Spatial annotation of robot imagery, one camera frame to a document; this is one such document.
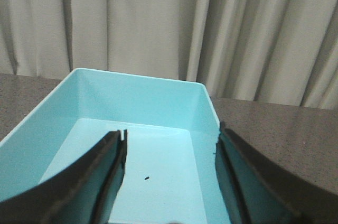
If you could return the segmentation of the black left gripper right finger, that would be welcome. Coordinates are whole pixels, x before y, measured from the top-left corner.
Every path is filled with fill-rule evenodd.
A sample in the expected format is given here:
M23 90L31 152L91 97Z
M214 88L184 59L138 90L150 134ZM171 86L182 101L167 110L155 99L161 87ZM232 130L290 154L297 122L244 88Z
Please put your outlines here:
M337 195L292 174L220 124L215 170L231 223L337 223Z

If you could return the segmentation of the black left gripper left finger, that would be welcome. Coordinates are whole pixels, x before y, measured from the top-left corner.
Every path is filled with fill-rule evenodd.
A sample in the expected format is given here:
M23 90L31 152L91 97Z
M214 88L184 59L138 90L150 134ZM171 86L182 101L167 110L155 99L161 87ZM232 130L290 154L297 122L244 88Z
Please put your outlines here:
M108 223L125 174L128 132L110 131L43 183L1 202L1 223Z

